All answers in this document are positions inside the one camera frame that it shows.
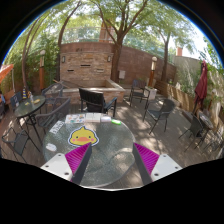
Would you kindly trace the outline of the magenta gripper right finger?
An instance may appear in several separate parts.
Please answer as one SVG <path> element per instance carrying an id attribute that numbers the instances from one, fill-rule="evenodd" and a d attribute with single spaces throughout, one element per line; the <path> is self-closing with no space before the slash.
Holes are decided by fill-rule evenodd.
<path id="1" fill-rule="evenodd" d="M 169 155 L 159 155 L 137 143 L 133 144 L 133 154 L 144 185 L 182 169 Z"/>

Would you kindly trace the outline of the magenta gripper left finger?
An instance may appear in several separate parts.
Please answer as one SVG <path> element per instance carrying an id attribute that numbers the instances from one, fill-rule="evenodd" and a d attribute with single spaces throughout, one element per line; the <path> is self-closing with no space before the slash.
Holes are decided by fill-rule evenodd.
<path id="1" fill-rule="evenodd" d="M 87 143 L 66 154 L 57 153 L 42 169 L 79 185 L 91 154 L 92 145 Z"/>

